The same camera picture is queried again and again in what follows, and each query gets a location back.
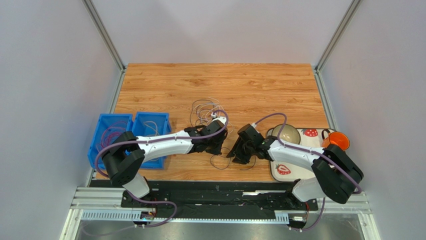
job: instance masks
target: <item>gray floor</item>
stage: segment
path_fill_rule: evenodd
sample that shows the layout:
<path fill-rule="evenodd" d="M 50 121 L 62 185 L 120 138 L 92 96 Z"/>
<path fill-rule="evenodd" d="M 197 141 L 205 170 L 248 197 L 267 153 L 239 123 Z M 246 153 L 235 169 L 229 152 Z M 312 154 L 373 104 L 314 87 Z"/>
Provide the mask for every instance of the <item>gray floor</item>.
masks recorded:
<path fill-rule="evenodd" d="M 310 214 L 308 225 L 317 215 Z M 131 226 L 126 221 L 85 221 L 86 232 L 91 234 L 109 233 Z M 356 214 L 323 215 L 318 225 L 307 232 L 294 232 L 287 226 L 277 224 L 241 224 L 241 223 L 182 223 L 170 222 L 154 228 L 132 228 L 120 233 L 90 237 L 79 233 L 77 240 L 363 240 L 360 222 Z"/>

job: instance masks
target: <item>mug handle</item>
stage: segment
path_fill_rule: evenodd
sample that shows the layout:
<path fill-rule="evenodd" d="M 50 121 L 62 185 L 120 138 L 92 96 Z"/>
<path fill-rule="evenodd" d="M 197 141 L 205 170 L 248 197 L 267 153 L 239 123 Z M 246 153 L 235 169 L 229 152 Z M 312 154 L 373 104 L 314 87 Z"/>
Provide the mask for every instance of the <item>mug handle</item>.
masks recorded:
<path fill-rule="evenodd" d="M 322 137 L 322 140 L 326 139 L 326 137 L 324 136 L 324 132 L 327 132 L 327 137 L 328 137 L 328 135 L 330 135 L 330 130 L 328 130 L 328 129 L 324 129 L 324 130 L 322 130 L 322 131 L 321 131 L 321 137 Z"/>

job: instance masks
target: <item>orange cup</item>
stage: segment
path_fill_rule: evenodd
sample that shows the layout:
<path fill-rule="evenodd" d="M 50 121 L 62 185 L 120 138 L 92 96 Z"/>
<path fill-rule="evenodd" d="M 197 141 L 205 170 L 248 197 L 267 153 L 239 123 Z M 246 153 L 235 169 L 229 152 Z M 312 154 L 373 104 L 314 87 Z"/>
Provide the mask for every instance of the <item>orange cup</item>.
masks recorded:
<path fill-rule="evenodd" d="M 334 145 L 339 146 L 343 151 L 345 151 L 351 145 L 349 138 L 345 134 L 343 134 L 339 131 L 334 131 L 334 132 L 330 133 L 330 131 L 328 129 L 324 129 L 321 132 L 321 136 L 322 136 L 322 140 L 323 140 L 323 142 L 322 142 L 323 148 L 328 147 L 330 144 L 334 144 Z"/>

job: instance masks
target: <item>wood grain surface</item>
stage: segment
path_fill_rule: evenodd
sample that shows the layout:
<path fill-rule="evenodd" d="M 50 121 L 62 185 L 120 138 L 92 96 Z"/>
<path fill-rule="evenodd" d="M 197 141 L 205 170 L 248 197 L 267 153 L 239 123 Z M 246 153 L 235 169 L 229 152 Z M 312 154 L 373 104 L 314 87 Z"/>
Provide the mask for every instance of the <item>wood grain surface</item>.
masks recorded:
<path fill-rule="evenodd" d="M 238 130 L 276 112 L 286 113 L 296 128 L 328 128 L 319 91 L 309 64 L 129 64 L 115 108 L 116 113 L 166 112 L 172 132 L 191 126 L 192 103 L 208 97 L 220 101 L 234 130 L 223 147 L 231 149 Z M 264 120 L 256 128 L 263 135 L 283 122 L 282 116 Z M 222 155 L 228 153 L 222 149 Z M 252 157 L 248 165 L 230 163 L 225 170 L 211 166 L 211 154 L 169 156 L 165 169 L 141 169 L 149 180 L 274 181 L 269 162 Z M 223 168 L 229 158 L 214 156 Z"/>

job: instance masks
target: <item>blue bin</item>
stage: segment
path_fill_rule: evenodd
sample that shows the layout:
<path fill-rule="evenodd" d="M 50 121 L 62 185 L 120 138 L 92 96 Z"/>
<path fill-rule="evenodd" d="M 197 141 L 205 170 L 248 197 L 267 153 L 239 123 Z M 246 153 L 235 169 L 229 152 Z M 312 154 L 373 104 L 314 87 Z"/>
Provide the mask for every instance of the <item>blue bin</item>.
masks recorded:
<path fill-rule="evenodd" d="M 166 112 L 137 112 L 134 118 L 134 124 L 131 131 L 135 136 L 155 136 L 155 124 L 158 135 L 167 135 L 172 131 L 169 123 L 169 114 Z M 167 156 L 162 156 L 145 162 L 140 166 L 141 169 L 164 169 L 164 161 Z"/>
<path fill-rule="evenodd" d="M 92 168 L 95 168 L 95 158 L 98 153 L 107 146 L 112 144 L 118 136 L 130 131 L 133 127 L 132 114 L 101 114 L 97 121 L 96 129 L 91 140 L 87 157 Z M 105 169 L 104 163 L 99 159 L 99 168 Z"/>

